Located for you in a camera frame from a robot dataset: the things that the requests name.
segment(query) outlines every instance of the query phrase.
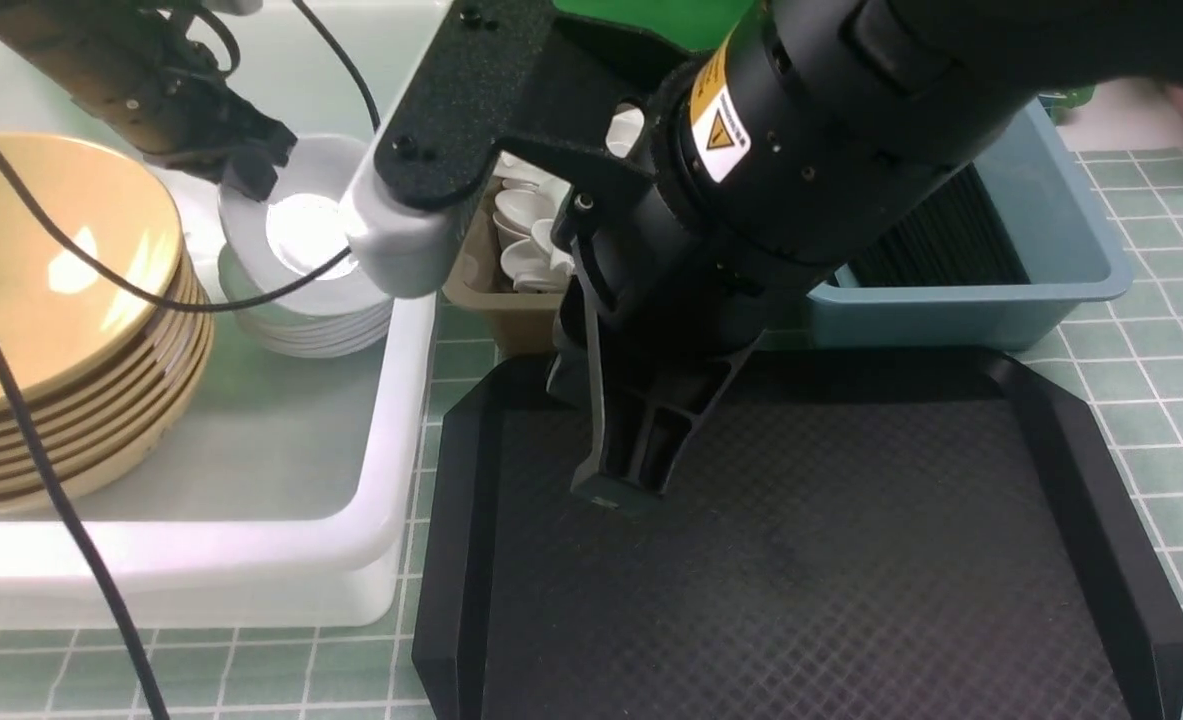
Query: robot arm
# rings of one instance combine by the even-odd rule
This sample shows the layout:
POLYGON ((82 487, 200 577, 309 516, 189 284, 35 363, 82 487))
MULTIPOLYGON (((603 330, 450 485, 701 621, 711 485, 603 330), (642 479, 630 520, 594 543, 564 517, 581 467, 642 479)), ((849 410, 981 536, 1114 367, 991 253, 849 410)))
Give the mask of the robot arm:
MULTIPOLYGON (((231 91, 232 69, 221 70, 208 47, 187 38, 194 20, 260 7, 261 0, 0 0, 0 41, 148 163, 209 182, 226 177, 263 200, 297 138, 231 91)), ((227 45, 238 61, 234 38, 227 45)))
POLYGON ((574 492, 640 511, 769 297, 822 283, 1040 90, 1130 76, 1183 85, 1183 0, 755 0, 712 56, 545 4, 458 0, 353 184, 368 210, 440 232, 360 223, 353 247, 386 290, 420 296, 498 151, 571 182, 555 234, 577 283, 549 385, 594 420, 574 492), (603 137, 622 102, 647 119, 618 160, 603 137))

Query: yellow warning sticker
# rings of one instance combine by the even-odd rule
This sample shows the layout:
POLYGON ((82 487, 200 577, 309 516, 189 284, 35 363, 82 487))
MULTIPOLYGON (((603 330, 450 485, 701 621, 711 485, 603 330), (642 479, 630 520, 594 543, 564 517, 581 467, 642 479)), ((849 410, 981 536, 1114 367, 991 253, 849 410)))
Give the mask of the yellow warning sticker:
POLYGON ((724 115, 715 116, 715 124, 711 127, 711 136, 706 138, 707 150, 720 150, 733 144, 733 138, 729 137, 729 128, 724 127, 724 115))
POLYGON ((720 44, 720 48, 715 51, 715 56, 711 56, 711 59, 706 60, 706 67, 702 69, 700 73, 697 73, 697 79, 693 82, 693 92, 689 97, 690 123, 696 124, 702 113, 705 113, 707 108, 713 104, 715 97, 728 85, 724 73, 728 47, 729 40, 725 38, 724 43, 720 44))
POLYGON ((715 182, 724 182, 729 173, 751 151, 751 136, 733 108, 729 87, 720 87, 704 113, 693 123, 693 145, 702 167, 715 182))
POLYGON ((729 93, 728 47, 725 38, 719 50, 697 74, 689 99, 689 121, 693 128, 693 145, 702 167, 715 182, 723 182, 746 153, 751 151, 751 136, 733 108, 729 93))

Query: white plastic container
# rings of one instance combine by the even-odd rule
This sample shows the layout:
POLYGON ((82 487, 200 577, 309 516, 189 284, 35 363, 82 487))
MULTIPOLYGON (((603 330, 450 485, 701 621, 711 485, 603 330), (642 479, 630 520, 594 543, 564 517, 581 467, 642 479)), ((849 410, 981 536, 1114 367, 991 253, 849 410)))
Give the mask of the white plastic container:
MULTIPOLYGON (((389 111, 446 4, 318 5, 389 111)), ((244 53, 235 91, 296 132, 370 140, 347 73, 286 1, 227 22, 244 53)), ((125 150, 0 45, 5 129, 125 150)), ((183 213, 198 273, 216 296, 216 195, 160 174, 183 213)), ((325 363, 266 353, 221 319, 219 348, 183 421, 142 468, 76 504, 140 625, 363 625, 390 609, 435 306, 435 297, 399 301, 384 346, 325 363)), ((0 629, 110 624, 88 566, 51 514, 0 520, 0 629)))

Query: black tray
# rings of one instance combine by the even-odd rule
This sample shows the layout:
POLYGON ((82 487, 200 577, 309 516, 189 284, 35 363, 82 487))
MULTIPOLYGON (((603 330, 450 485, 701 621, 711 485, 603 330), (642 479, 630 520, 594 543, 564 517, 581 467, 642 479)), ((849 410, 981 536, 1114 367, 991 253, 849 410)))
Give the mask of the black tray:
POLYGON ((1177 720, 1183 615, 1088 407, 989 351, 752 357, 631 520, 499 365, 444 421, 440 720, 1177 720))

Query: yellow plate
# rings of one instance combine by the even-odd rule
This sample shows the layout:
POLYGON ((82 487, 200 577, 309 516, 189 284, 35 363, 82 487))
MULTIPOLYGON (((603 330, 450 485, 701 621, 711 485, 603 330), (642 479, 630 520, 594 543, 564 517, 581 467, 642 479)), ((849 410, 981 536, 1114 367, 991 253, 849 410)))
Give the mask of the yellow plate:
MULTIPOLYGON (((79 473, 97 463, 108 450, 115 450, 143 432, 155 419, 159 407, 172 402, 190 377, 192 369, 201 356, 206 327, 213 323, 207 314, 188 314, 188 318, 192 332, 185 333, 183 345, 180 345, 176 353, 167 361, 169 365, 163 369, 162 375, 149 378, 140 388, 135 388, 131 406, 121 411, 118 419, 101 424, 96 420, 82 423, 79 429, 85 436, 82 441, 49 450, 49 458, 59 478, 79 473)), ((39 484, 39 473, 30 454, 24 453, 20 459, 0 463, 0 480, 14 480, 22 486, 28 482, 39 484)))
MULTIPOLYGON (((169 286, 183 248, 177 209, 137 161, 93 143, 26 132, 0 132, 0 149, 84 251, 143 290, 169 286)), ((57 245, 0 174, 0 346, 25 397, 41 397, 102 364, 149 316, 146 301, 57 245)))
MULTIPOLYGON (((203 291, 190 287, 183 301, 202 301, 203 291)), ((103 389, 99 395, 89 398, 83 406, 75 406, 66 414, 38 421, 37 430, 50 452, 53 461, 70 458, 83 448, 99 442, 108 433, 131 420, 144 402, 149 389, 179 372, 174 365, 179 357, 185 357, 185 348, 194 340, 196 331, 194 318, 188 314, 173 313, 162 310, 166 316, 160 324, 163 333, 151 342, 144 343, 147 352, 143 359, 129 372, 123 372, 119 381, 103 389)), ((30 461, 27 446, 15 424, 12 433, 0 437, 0 465, 15 461, 30 461)))
MULTIPOLYGON (((199 301, 201 296, 195 290, 195 278, 189 270, 180 270, 179 278, 169 293, 170 299, 199 301)), ((37 427, 44 433, 52 432, 56 424, 66 424, 67 419, 78 419, 89 410, 97 409, 115 401, 115 397, 127 388, 137 383, 144 374, 156 368, 161 353, 174 343, 185 317, 180 313, 157 310, 137 338, 109 359, 105 365, 91 370, 84 378, 71 383, 65 393, 57 393, 49 400, 34 402, 30 410, 37 427)), ((9 411, 0 413, 0 450, 21 443, 18 424, 9 411)))
MULTIPOLYGON (((144 428, 137 436, 129 439, 127 445, 110 450, 97 465, 84 471, 79 471, 70 479, 62 480, 62 488, 66 491, 66 497, 77 498, 89 495, 89 493, 106 487, 123 478, 129 471, 137 468, 143 460, 147 460, 151 452, 160 443, 163 434, 181 419, 187 407, 195 396, 199 381, 203 377, 203 367, 208 363, 208 357, 213 350, 213 319, 211 316, 203 317, 203 339, 199 348, 198 363, 190 377, 185 383, 179 383, 179 393, 175 393, 169 404, 162 406, 162 414, 144 428)), ((2 512, 24 512, 30 510, 41 510, 50 506, 49 493, 44 487, 35 487, 0 495, 0 514, 2 512)))

